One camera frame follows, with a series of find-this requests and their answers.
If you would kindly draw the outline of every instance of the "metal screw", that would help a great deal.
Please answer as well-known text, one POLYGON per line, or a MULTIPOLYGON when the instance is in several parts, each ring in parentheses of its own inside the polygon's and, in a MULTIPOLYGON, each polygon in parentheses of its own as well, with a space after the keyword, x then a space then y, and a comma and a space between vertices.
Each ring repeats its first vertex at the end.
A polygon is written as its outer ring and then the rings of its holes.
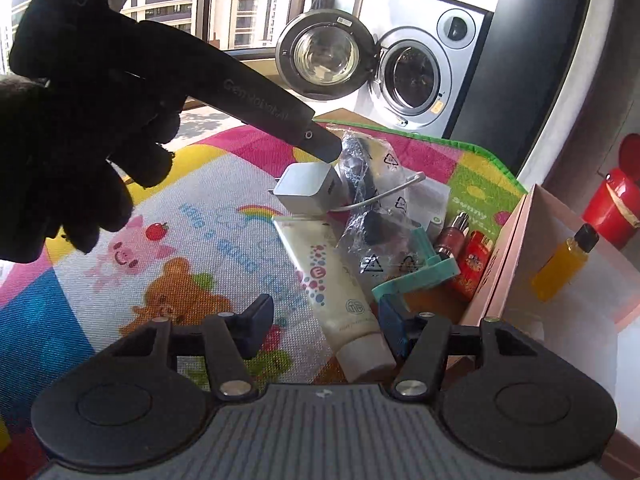
POLYGON ((220 392, 228 397, 239 397, 251 391, 251 385, 246 381, 227 381, 220 384, 220 392))
POLYGON ((417 397, 427 392, 427 385, 422 381, 407 379, 396 384, 396 392, 403 397, 417 397))

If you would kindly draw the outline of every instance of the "orange liquid bottle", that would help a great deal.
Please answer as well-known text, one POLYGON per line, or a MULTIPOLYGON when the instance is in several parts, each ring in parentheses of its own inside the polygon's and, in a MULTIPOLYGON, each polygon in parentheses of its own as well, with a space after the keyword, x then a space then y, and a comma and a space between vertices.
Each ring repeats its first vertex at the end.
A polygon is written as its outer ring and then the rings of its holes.
POLYGON ((599 238, 596 229, 585 224, 573 237, 558 245, 554 255, 531 279, 531 286, 540 301, 554 297, 584 267, 599 238))

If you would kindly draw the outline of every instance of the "green mat border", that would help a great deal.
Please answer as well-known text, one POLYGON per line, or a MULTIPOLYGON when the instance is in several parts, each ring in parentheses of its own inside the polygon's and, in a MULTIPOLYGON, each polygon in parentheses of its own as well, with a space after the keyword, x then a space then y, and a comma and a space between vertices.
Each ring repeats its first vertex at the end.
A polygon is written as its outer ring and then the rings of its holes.
POLYGON ((496 157, 492 152, 481 148, 480 146, 476 146, 475 144, 471 144, 469 142, 461 142, 460 140, 450 140, 450 139, 439 139, 436 137, 428 137, 410 133, 410 132, 400 132, 398 130, 392 130, 390 128, 385 128, 384 126, 373 126, 372 124, 362 124, 362 123, 351 123, 347 121, 325 121, 325 120, 316 120, 318 123, 324 124, 337 124, 338 126, 357 126, 358 128, 368 128, 369 130, 375 130, 377 132, 383 132, 385 134, 393 134, 399 135, 401 137, 408 137, 409 139, 415 140, 426 140, 427 142, 434 142, 435 144, 442 144, 443 146, 453 146, 455 148, 459 148, 461 150, 465 150, 467 152, 473 152, 476 155, 484 156, 488 158, 492 164, 500 170, 500 172, 516 187, 516 189, 520 190, 522 194, 526 194, 527 190, 522 187, 522 184, 518 182, 518 180, 513 176, 513 173, 509 171, 509 169, 502 163, 502 161, 496 157))

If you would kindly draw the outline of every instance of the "blue mat section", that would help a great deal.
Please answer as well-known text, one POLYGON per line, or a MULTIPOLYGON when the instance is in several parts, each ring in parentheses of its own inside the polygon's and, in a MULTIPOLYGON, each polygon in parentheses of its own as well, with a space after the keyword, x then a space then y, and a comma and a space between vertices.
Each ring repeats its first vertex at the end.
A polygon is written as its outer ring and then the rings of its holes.
POLYGON ((53 269, 0 309, 0 416, 23 431, 40 391, 92 355, 53 269))

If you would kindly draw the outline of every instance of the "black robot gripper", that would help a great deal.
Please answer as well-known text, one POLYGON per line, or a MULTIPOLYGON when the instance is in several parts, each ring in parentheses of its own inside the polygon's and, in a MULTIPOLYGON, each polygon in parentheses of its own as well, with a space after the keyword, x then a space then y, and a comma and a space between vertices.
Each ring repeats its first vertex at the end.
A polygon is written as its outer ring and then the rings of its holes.
POLYGON ((267 294, 199 326, 152 320, 37 398, 33 427, 54 458, 38 478, 608 478, 596 462, 616 407, 576 368, 497 318, 456 326, 388 295, 379 320, 403 362, 392 383, 264 392, 242 359, 273 322, 267 294), (177 373, 181 355, 204 356, 210 392, 177 373), (443 386, 450 356, 475 370, 443 386))
POLYGON ((44 390, 31 409, 34 431, 53 456, 81 468, 162 460, 220 405, 257 397, 243 359, 255 357, 272 323, 268 294, 199 326, 157 317, 44 390), (204 356, 210 395, 176 371, 178 356, 204 356))

